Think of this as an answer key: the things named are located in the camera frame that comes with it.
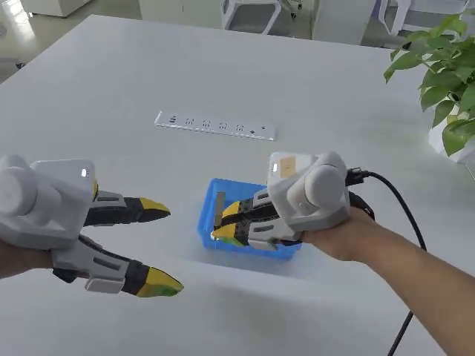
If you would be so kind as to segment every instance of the power strip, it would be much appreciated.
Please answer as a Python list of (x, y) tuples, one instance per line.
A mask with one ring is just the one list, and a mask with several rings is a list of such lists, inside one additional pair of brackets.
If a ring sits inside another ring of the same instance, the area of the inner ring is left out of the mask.
[(155, 126), (248, 137), (250, 139), (266, 139), (269, 141), (275, 141), (277, 134), (275, 126), (269, 123), (250, 123), (240, 120), (219, 119), (210, 115), (197, 113), (190, 115), (177, 111), (160, 111), (155, 119)]

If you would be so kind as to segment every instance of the yellow object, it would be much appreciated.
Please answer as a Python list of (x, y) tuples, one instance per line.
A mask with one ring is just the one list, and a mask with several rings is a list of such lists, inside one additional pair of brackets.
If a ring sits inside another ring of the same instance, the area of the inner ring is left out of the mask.
[(237, 214), (239, 211), (240, 202), (233, 202), (230, 206), (228, 206), (223, 211), (223, 217), (227, 217), (228, 215)]
[(165, 272), (150, 267), (143, 287), (137, 293), (138, 297), (149, 298), (166, 296), (172, 297), (183, 290), (183, 285)]
[(140, 202), (142, 203), (142, 207), (144, 210), (161, 210), (167, 211), (168, 213), (170, 212), (170, 210), (166, 206), (160, 204), (159, 202), (154, 202), (153, 200), (147, 198), (140, 198)]
[(92, 200), (95, 200), (97, 197), (97, 193), (99, 193), (99, 183), (97, 183), (97, 179), (94, 180), (94, 190), (92, 193)]
[(235, 239), (235, 232), (236, 224), (229, 224), (219, 228), (218, 230), (214, 230), (212, 236), (219, 241), (242, 247), (243, 244)]

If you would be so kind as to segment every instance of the table surface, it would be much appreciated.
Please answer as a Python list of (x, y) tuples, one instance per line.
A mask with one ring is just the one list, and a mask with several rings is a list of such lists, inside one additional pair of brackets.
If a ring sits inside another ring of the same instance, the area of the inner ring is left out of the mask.
[[(427, 144), (422, 69), (384, 83), (386, 50), (92, 16), (0, 85), (0, 151), (90, 158), (105, 190), (172, 216), (89, 228), (111, 251), (185, 290), (139, 300), (87, 293), (48, 271), (2, 280), (6, 355), (385, 355), (407, 309), (374, 273), (304, 246), (288, 263), (207, 251), (195, 231), (212, 178), (262, 183), (273, 151), (334, 150), (399, 188), (428, 248), (475, 274), (475, 185)], [(265, 119), (275, 142), (154, 128), (163, 109)], [(413, 240), (391, 193), (356, 187)], [(399, 355), (442, 355), (416, 321)]]

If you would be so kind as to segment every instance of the blue plastic basket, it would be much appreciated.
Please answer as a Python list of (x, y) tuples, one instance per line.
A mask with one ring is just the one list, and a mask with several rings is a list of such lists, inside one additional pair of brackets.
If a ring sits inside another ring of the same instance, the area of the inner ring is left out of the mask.
[(239, 247), (223, 241), (214, 241), (211, 237), (214, 225), (214, 201), (217, 193), (224, 191), (226, 193), (225, 208), (230, 206), (237, 200), (244, 200), (252, 197), (257, 191), (265, 188), (265, 185), (235, 182), (233, 180), (215, 178), (209, 183), (206, 192), (203, 210), (201, 211), (200, 220), (198, 221), (198, 233), (203, 241), (203, 246), (212, 250), (223, 250), (240, 252), (242, 254), (254, 254), (256, 256), (265, 256), (277, 258), (279, 260), (290, 260), (293, 254), (301, 248), (301, 245), (294, 246), (278, 246), (277, 251), (265, 251), (253, 248), (251, 246)]

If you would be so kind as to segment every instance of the white chair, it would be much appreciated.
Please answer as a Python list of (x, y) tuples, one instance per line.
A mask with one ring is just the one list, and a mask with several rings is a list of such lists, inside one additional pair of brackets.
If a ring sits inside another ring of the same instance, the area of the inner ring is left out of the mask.
[[(397, 36), (399, 31), (418, 31), (427, 30), (431, 25), (416, 25), (406, 23), (409, 11), (419, 13), (450, 15), (461, 13), (473, 5), (473, 0), (381, 0), (379, 8), (379, 21), (384, 25), (386, 31), (391, 36)], [(394, 23), (389, 28), (386, 21), (386, 12), (388, 7), (397, 6)]]
[[(293, 1), (301, 7), (301, 0)], [(221, 4), (224, 30), (289, 36), (295, 16), (289, 0), (224, 0)]]

